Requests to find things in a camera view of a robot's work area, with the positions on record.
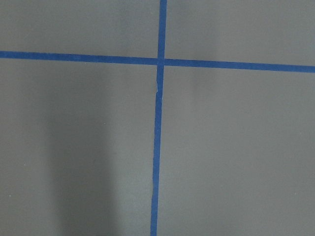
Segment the blue tape line lengthwise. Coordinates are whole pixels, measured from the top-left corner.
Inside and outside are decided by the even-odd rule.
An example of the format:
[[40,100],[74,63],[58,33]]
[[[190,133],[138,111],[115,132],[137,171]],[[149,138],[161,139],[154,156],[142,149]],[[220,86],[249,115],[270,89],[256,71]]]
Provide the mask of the blue tape line lengthwise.
[[157,90],[155,99],[155,125],[154,125],[154,151],[152,171],[152,198],[151,198],[151,220],[150,235],[158,234],[158,198],[159,198],[159,169],[160,169],[160,147],[162,129],[162,105],[163,105],[163,82],[165,66],[165,39],[166,39],[167,0],[159,2],[158,22],[158,47],[157,47]]

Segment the blue tape line crosswise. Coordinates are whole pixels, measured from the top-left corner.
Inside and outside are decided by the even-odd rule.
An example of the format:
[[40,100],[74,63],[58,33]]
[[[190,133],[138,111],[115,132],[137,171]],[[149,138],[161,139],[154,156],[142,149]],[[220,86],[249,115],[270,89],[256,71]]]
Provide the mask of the blue tape line crosswise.
[[143,57],[96,56],[96,55],[81,55],[81,54],[16,52],[16,51],[1,51],[0,57],[2,59],[56,60],[56,61],[95,62],[95,63],[99,62],[99,63],[139,64],[139,65],[158,65],[160,63],[163,63],[165,66],[177,66],[177,67],[243,69],[243,70],[261,70],[261,71],[301,72],[301,73],[314,73],[315,72],[315,67],[308,66],[308,65],[189,60],[189,59],[157,59],[157,58],[143,58]]

